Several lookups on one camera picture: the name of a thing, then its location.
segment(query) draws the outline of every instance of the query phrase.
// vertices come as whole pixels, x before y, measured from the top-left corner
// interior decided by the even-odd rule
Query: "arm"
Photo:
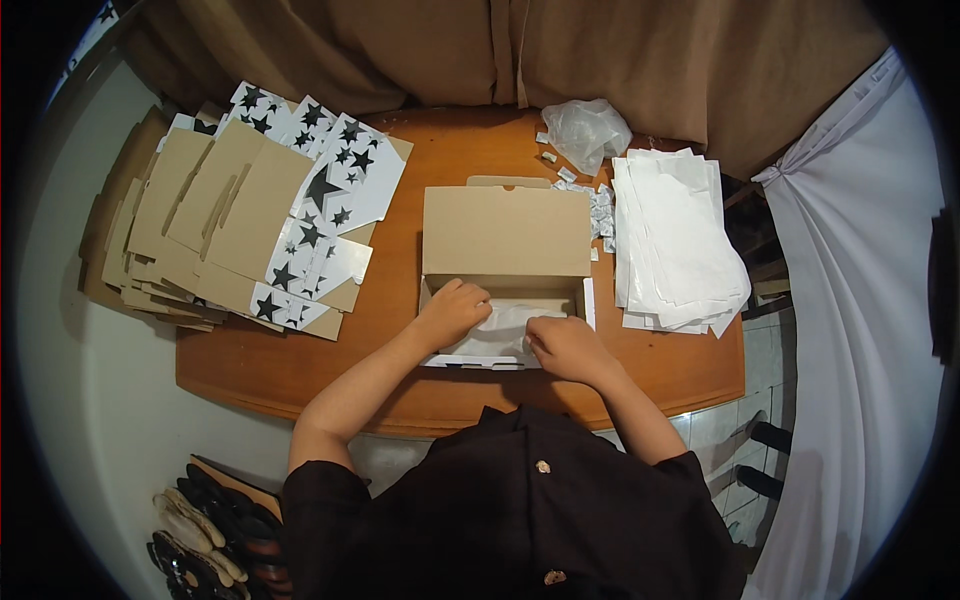
[[[686,452],[684,441],[582,319],[536,317],[527,342],[547,371],[600,394],[624,448],[648,465]]]
[[[307,461],[330,461],[355,472],[347,443],[420,361],[456,344],[490,316],[488,300],[482,288],[451,280],[399,335],[326,386],[297,419],[287,472]]]

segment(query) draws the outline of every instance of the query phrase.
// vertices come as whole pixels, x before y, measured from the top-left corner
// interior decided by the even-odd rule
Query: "fabric drape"
[[[887,42],[858,0],[155,0],[124,46],[189,111],[244,79],[351,114],[606,98],[745,180]]]
[[[943,190],[896,53],[755,180],[790,268],[798,379],[782,500],[744,598],[839,598],[917,481],[943,379],[926,302]]]

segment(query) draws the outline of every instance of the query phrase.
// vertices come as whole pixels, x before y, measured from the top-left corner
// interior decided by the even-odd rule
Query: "white curtain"
[[[943,376],[926,316],[930,219],[943,192],[897,54],[754,180],[790,271],[798,380],[783,497],[744,598],[838,598],[912,491]]]

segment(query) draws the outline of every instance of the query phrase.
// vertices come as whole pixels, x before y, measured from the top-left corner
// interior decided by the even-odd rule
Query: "clear plastic bag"
[[[634,134],[616,108],[603,99],[571,100],[540,112],[550,144],[585,175],[600,172],[604,156],[620,156]]]

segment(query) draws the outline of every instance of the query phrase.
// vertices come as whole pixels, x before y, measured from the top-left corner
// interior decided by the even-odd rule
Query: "hand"
[[[577,317],[534,317],[527,321],[526,340],[540,365],[562,379],[595,388],[623,372],[596,331]]]
[[[489,317],[491,312],[493,308],[487,290],[460,279],[451,279],[433,295],[407,329],[425,356],[463,340],[470,329]]]

